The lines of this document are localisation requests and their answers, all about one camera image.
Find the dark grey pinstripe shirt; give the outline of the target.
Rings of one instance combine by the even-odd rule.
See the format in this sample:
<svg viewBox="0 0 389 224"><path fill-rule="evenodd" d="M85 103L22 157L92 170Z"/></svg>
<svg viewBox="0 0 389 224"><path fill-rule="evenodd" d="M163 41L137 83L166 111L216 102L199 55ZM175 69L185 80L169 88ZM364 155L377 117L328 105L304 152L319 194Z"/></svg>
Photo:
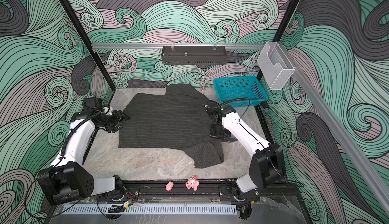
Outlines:
<svg viewBox="0 0 389 224"><path fill-rule="evenodd" d="M190 84L167 86L164 95L136 94L123 110L130 119L119 130L119 148L180 150L200 169L223 163L221 141L210 136L209 101Z"/></svg>

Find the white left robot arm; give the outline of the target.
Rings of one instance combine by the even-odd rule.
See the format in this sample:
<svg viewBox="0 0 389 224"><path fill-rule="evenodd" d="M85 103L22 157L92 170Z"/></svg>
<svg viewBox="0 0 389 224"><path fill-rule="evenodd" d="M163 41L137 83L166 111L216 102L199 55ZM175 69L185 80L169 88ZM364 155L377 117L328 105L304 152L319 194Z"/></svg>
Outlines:
<svg viewBox="0 0 389 224"><path fill-rule="evenodd" d="M96 178L84 168L84 154L94 133L103 129L119 131L129 120L121 110L104 105L101 98L83 100L83 109L73 114L62 149L50 167L38 173L37 182L52 206L102 195L111 201L121 201L125 187L119 176Z"/></svg>

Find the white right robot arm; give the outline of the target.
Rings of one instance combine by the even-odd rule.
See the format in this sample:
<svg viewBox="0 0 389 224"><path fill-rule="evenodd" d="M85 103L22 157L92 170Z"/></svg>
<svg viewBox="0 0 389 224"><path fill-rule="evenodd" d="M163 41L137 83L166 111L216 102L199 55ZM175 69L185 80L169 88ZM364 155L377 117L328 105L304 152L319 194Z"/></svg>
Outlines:
<svg viewBox="0 0 389 224"><path fill-rule="evenodd" d="M232 193L238 201L252 191L261 191L285 177L283 150L251 129L231 106L231 102L203 102L210 117L210 136L221 141L237 140L251 157L249 170L237 178Z"/></svg>

